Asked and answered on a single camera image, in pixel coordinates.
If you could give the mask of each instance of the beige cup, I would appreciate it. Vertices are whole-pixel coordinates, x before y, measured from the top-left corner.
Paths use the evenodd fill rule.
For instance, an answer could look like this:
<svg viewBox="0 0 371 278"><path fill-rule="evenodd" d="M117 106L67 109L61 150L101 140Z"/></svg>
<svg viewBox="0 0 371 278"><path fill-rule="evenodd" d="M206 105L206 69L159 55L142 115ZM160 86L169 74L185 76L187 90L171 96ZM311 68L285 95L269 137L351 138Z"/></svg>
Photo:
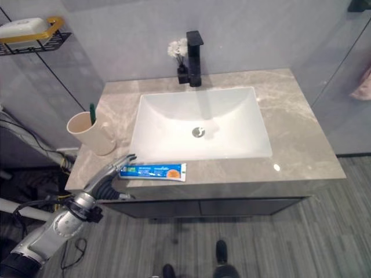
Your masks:
<svg viewBox="0 0 371 278"><path fill-rule="evenodd" d="M96 155L106 155L116 147L111 121L98 114L95 123L90 121L90 112L81 112L67 123L67 131L87 145Z"/></svg>

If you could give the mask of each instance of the sink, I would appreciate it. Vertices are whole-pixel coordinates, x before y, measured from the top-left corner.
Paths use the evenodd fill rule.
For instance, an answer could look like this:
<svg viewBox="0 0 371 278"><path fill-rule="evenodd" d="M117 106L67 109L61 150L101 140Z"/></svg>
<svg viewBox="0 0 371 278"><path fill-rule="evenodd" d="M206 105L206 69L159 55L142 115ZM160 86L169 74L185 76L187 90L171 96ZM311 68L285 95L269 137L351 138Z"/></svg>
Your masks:
<svg viewBox="0 0 371 278"><path fill-rule="evenodd" d="M253 87L145 94L130 153L136 162L263 158L271 144Z"/></svg>

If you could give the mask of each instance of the white pipe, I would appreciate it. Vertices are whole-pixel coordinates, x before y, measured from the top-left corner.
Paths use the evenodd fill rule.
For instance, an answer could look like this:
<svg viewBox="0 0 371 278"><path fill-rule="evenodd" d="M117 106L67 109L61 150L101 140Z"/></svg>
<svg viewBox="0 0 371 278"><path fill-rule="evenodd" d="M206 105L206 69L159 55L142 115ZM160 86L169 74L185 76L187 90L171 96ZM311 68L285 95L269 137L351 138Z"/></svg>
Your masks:
<svg viewBox="0 0 371 278"><path fill-rule="evenodd" d="M4 180L11 180L13 177L12 174L9 174L8 172L4 171L4 170L0 170L0 178L3 178Z"/></svg>
<svg viewBox="0 0 371 278"><path fill-rule="evenodd" d="M2 107L0 107L0 114L1 115L4 115L6 116L6 118L4 120L7 120L8 122L12 122L16 125L21 125L19 122L17 122L15 119L13 119L12 116L10 116L9 114L7 114L6 112L4 112L2 110ZM45 151L43 150L42 148L44 149L47 149L47 150L51 150L51 147L46 145L42 139L40 137L38 137L36 134L34 134L34 136L37 138L37 141L39 142L40 146L42 148L40 148L40 146L37 144L37 141L35 140L35 138L30 135L27 131L25 131L24 129L20 128L20 127L17 127L15 125L12 125L10 123L7 123L7 122L3 122L3 121L0 121L0 125L11 130L11 132L17 136L19 139L21 139L23 142L25 142L27 145L33 147L34 149L36 149L39 153L45 155L46 157L50 158L51 160L53 160L55 163L61 165L62 161L63 161L63 157L59 154L59 153L56 153L56 152L48 152L48 151ZM68 165L69 163L65 163L63 166L64 168L68 169L68 170L72 170L72 166L71 165Z"/></svg>
<svg viewBox="0 0 371 278"><path fill-rule="evenodd" d="M13 213L14 210L19 206L20 204L0 198L0 210L4 211L6 213ZM52 216L52 213L49 213L47 211L38 210L37 208L33 207L25 207L21 209L20 214L25 217L30 217L37 220L47 221L50 216Z"/></svg>

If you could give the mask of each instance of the gray countertop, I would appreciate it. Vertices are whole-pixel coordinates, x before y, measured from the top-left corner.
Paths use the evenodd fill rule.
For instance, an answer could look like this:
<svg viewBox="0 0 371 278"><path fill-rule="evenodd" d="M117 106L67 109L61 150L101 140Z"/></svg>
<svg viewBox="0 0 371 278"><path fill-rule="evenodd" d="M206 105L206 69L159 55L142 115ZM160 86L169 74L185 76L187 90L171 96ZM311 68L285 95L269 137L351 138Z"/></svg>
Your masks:
<svg viewBox="0 0 371 278"><path fill-rule="evenodd" d="M241 194L255 197L305 196L313 189L326 185L326 180L345 178L289 69L203 76L201 89L247 86L253 86L256 91L272 147L273 155L270 158L187 161L186 182L121 180L116 181L115 186L137 195L142 192L147 198L155 192L161 192L160 195L167 198ZM192 90L195 89L189 85L178 84L177 78L107 83L97 106L97 114L104 113L112 120L118 146L106 156L97 156L87 146L81 146L66 189L82 189L104 165L128 152L142 94ZM275 164L279 165L280 171L274 169ZM220 190L231 193L224 195Z"/></svg>

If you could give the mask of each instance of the floor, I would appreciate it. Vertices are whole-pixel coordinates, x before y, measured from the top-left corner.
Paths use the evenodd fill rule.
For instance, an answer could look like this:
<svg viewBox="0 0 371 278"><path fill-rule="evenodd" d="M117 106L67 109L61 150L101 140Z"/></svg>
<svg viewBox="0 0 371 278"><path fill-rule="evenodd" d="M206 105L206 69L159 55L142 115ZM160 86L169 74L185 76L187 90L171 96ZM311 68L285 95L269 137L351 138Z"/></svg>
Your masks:
<svg viewBox="0 0 371 278"><path fill-rule="evenodd" d="M348 183L272 217L154 221L106 208L101 223L84 227L86 255L66 278L146 278L166 263L181 278L212 277L219 239L241 277L371 277L371 157L339 160ZM70 243L68 260L77 256ZM60 259L61 251L39 276L60 277Z"/></svg>

